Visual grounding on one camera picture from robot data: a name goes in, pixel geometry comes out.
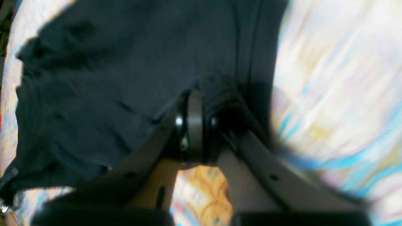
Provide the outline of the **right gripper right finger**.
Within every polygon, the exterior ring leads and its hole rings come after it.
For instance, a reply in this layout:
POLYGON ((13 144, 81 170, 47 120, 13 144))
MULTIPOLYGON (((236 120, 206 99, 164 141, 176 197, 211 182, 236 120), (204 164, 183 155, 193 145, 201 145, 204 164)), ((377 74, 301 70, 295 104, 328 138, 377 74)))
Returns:
POLYGON ((231 226, 370 226, 362 207, 293 173, 246 126, 210 120, 210 162, 224 174, 231 226))

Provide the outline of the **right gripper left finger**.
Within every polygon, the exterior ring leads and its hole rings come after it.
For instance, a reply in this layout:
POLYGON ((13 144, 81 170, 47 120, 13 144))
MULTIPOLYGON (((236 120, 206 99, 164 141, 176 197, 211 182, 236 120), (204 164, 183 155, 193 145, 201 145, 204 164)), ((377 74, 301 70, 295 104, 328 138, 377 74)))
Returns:
POLYGON ((186 91, 145 142, 118 166, 47 202, 33 226, 173 226, 176 174, 203 161, 203 97, 186 91))

